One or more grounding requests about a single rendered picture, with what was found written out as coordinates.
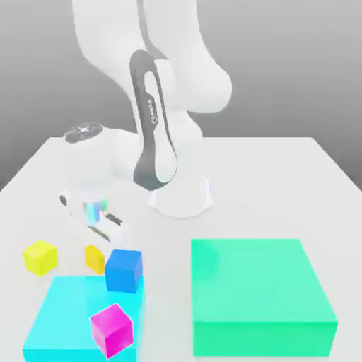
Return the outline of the large cyan box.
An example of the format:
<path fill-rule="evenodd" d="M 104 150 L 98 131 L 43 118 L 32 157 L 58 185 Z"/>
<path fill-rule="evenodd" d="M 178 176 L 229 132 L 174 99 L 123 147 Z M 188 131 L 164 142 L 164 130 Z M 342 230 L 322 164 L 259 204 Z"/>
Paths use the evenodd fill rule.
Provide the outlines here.
<path fill-rule="evenodd" d="M 134 343 L 105 358 L 91 334 L 90 317 L 118 304 L 130 317 Z M 103 276 L 56 276 L 23 345 L 25 362 L 141 362 L 146 293 L 107 290 Z"/>

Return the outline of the small magenta cube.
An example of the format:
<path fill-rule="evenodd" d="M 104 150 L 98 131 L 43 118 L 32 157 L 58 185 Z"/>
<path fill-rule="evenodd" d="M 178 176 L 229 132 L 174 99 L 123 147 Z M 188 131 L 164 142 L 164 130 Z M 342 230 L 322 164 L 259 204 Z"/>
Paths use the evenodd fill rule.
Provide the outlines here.
<path fill-rule="evenodd" d="M 134 343 L 133 322 L 118 303 L 92 315 L 89 321 L 93 341 L 106 359 Z"/>

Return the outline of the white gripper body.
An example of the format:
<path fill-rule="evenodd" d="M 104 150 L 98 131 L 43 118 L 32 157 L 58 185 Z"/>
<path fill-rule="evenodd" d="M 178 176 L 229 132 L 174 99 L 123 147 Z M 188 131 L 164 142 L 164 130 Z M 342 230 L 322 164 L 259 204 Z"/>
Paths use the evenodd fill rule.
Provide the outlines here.
<path fill-rule="evenodd" d="M 68 217 L 68 222 L 84 245 L 94 245 L 100 250 L 133 248 L 134 243 L 125 223 L 118 225 L 108 218 L 102 218 L 94 226 L 88 226 L 72 216 Z"/>

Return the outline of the large green box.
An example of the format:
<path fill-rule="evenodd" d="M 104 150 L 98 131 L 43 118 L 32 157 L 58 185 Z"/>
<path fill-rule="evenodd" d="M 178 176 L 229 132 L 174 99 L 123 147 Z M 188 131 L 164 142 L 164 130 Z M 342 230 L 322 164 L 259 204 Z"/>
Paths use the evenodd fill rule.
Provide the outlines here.
<path fill-rule="evenodd" d="M 329 356 L 337 316 L 299 240 L 190 246 L 194 356 Z"/>

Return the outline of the small blue cube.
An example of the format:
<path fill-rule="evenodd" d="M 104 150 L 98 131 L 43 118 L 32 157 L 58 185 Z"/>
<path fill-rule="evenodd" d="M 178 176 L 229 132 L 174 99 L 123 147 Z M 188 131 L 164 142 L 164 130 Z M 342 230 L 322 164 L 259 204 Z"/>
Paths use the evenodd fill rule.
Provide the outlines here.
<path fill-rule="evenodd" d="M 136 293 L 143 276 L 142 253 L 138 250 L 114 249 L 105 265 L 109 291 Z"/>

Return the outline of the small yellow cube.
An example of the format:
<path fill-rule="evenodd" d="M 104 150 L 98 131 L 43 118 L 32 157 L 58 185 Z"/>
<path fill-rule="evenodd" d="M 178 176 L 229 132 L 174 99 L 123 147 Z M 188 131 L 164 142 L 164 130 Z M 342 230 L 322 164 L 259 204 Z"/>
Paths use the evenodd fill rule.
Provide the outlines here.
<path fill-rule="evenodd" d="M 25 268 L 37 276 L 44 276 L 58 266 L 57 249 L 39 240 L 23 250 Z"/>

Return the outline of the small orange cube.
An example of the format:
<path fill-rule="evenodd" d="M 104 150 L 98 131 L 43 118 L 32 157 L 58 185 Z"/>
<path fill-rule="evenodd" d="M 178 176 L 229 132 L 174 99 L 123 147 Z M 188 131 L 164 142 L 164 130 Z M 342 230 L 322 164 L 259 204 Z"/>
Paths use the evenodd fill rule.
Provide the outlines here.
<path fill-rule="evenodd" d="M 88 245 L 85 248 L 86 266 L 92 269 L 96 274 L 102 275 L 105 270 L 105 258 L 103 253 L 94 245 Z"/>

